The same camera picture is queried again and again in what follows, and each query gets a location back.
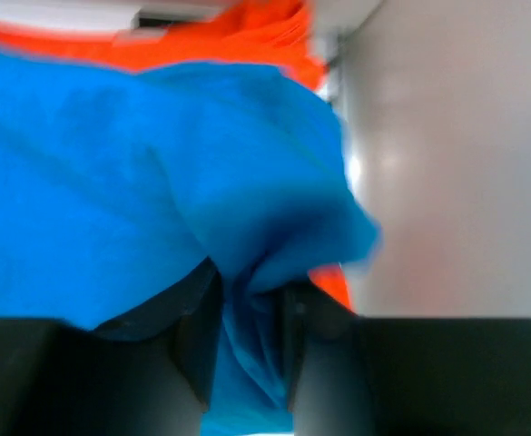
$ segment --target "gray wall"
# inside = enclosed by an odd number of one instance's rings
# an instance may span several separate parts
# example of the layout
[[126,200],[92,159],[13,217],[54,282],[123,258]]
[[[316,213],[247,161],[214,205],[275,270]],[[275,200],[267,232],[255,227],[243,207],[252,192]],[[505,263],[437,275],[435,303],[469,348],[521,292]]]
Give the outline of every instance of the gray wall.
[[531,0],[386,0],[351,41],[362,312],[531,315]]

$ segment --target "blue cloth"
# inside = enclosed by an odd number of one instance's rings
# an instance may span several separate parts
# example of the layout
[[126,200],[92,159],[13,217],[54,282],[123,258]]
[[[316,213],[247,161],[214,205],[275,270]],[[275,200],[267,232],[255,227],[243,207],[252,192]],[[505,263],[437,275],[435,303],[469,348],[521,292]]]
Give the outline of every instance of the blue cloth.
[[329,106],[273,67],[0,54],[0,316],[92,329],[208,255],[227,289],[202,434],[290,431],[266,293],[367,258],[379,233],[340,142]]

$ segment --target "black object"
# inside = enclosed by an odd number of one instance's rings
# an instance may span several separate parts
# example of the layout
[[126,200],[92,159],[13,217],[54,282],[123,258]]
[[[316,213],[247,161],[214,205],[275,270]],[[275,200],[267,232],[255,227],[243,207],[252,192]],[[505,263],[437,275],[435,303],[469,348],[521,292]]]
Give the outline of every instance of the black object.
[[531,436],[531,320],[360,318],[282,296],[297,436]]
[[157,14],[140,11],[133,21],[134,27],[137,29],[154,29],[195,23],[199,21],[199,17],[192,15]]
[[205,261],[96,332],[0,320],[0,436],[198,435],[221,307]]

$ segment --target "orange shirt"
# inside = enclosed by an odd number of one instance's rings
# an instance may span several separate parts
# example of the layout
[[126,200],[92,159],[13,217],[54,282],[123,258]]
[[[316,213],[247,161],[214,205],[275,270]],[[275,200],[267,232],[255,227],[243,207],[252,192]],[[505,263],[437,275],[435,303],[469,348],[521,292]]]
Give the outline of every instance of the orange shirt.
[[348,282],[339,265],[329,265],[310,271],[311,281],[334,300],[352,310]]
[[159,38],[135,39],[130,31],[50,32],[0,23],[0,45],[131,73],[183,61],[271,64],[315,90],[325,67],[309,55],[310,22],[311,11],[302,0],[244,0],[210,22],[176,25]]

